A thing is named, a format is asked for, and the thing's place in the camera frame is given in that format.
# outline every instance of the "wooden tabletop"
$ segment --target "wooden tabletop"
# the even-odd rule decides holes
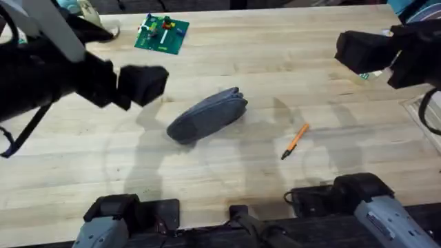
[[[182,227],[222,223],[232,204],[286,218],[284,192],[354,172],[377,174],[405,205],[441,200],[440,155],[401,105],[428,86],[393,90],[334,59],[340,32],[398,23],[389,6],[171,13],[190,22],[178,56],[133,47],[144,16],[104,16],[121,22],[121,35],[88,50],[116,70],[164,66],[164,96],[129,112],[75,94],[55,104],[19,153],[0,160],[1,247],[73,240],[109,194],[178,198]],[[167,137],[180,113],[233,86],[249,101],[241,119],[194,147]],[[3,125],[17,135],[31,115]],[[280,160],[305,121],[310,130]]]

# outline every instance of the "robotic manipulator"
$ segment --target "robotic manipulator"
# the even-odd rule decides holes
[[[357,74],[389,67],[394,89],[430,83],[434,88],[421,100],[418,117],[432,133],[441,130],[426,121],[427,105],[441,89],[441,19],[393,25],[392,37],[346,31],[338,37],[336,59]]]
[[[9,158],[24,143],[52,103],[76,92],[98,107],[113,103],[129,110],[131,102],[147,105],[162,95],[166,69],[126,65],[119,76],[111,61],[85,50],[92,41],[111,41],[114,35],[70,14],[51,0],[0,0],[0,15],[12,38],[0,45],[0,123],[39,107],[16,140],[0,127],[10,147]],[[19,44],[19,27],[27,43]]]

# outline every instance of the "orange pen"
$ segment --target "orange pen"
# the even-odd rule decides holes
[[[300,137],[302,137],[302,135],[306,132],[306,130],[308,129],[309,124],[305,123],[302,127],[302,129],[300,129],[300,131],[298,131],[296,137],[294,138],[294,140],[292,140],[291,144],[288,145],[288,148],[286,149],[286,151],[283,153],[282,155],[282,160],[285,159],[286,157],[288,157],[291,153],[292,150],[294,150],[294,148],[296,148],[297,146],[297,142],[300,139]]]

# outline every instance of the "gray fabric pouch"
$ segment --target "gray fabric pouch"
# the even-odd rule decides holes
[[[167,128],[167,134],[180,144],[193,143],[237,120],[247,104],[239,88],[224,90],[181,114]]]

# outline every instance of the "cable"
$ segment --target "cable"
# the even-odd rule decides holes
[[[170,12],[170,11],[167,9],[167,7],[165,7],[165,4],[164,4],[164,1],[163,1],[163,0],[157,0],[157,1],[158,1],[158,3],[162,6],[164,12]]]
[[[294,203],[291,200],[288,200],[287,196],[288,195],[295,195],[295,194],[309,194],[309,195],[316,195],[316,196],[327,196],[326,193],[320,193],[320,192],[285,192],[283,194],[283,200],[288,203],[289,205],[293,205]]]
[[[426,121],[426,109],[427,109],[427,106],[429,105],[429,102],[430,102],[430,100],[431,100],[433,94],[435,94],[437,91],[438,91],[438,89],[437,89],[437,88],[434,88],[434,89],[432,89],[432,90],[429,90],[429,91],[424,95],[424,97],[423,97],[422,100],[421,100],[420,108],[418,109],[418,117],[420,117],[420,121],[421,121],[421,123],[422,123],[425,127],[427,127],[427,129],[428,129],[430,132],[432,132],[432,133],[434,133],[434,134],[437,134],[437,135],[441,135],[441,131],[440,131],[440,130],[437,130],[436,128],[433,128],[433,127],[429,126],[429,124],[427,124],[427,121]]]
[[[163,8],[164,12],[170,12],[167,7],[165,7],[165,4],[163,2],[163,0],[157,0],[158,3],[161,5],[161,7]],[[116,2],[118,3],[118,7],[120,10],[125,10],[125,4],[123,2],[121,2],[121,0],[116,0]]]
[[[163,248],[163,247],[164,247],[164,244],[165,244],[165,242],[167,242],[167,239],[168,239],[168,236],[166,236],[166,237],[164,238],[164,240],[163,240],[163,242],[161,243],[161,245],[159,246],[159,248]]]

